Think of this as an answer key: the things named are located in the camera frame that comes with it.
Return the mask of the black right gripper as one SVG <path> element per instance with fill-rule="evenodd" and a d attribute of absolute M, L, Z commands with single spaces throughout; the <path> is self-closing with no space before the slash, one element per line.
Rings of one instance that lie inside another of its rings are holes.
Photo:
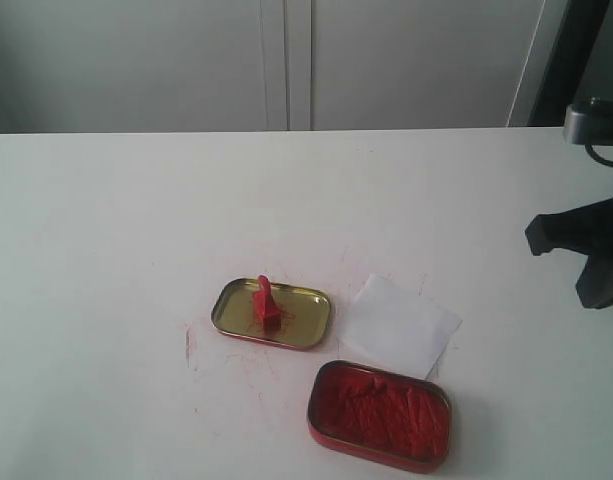
<path fill-rule="evenodd" d="M 587 255 L 575 288 L 582 306 L 613 306 L 613 196 L 554 214 L 538 214 L 525 229 L 533 256 L 554 249 Z"/>

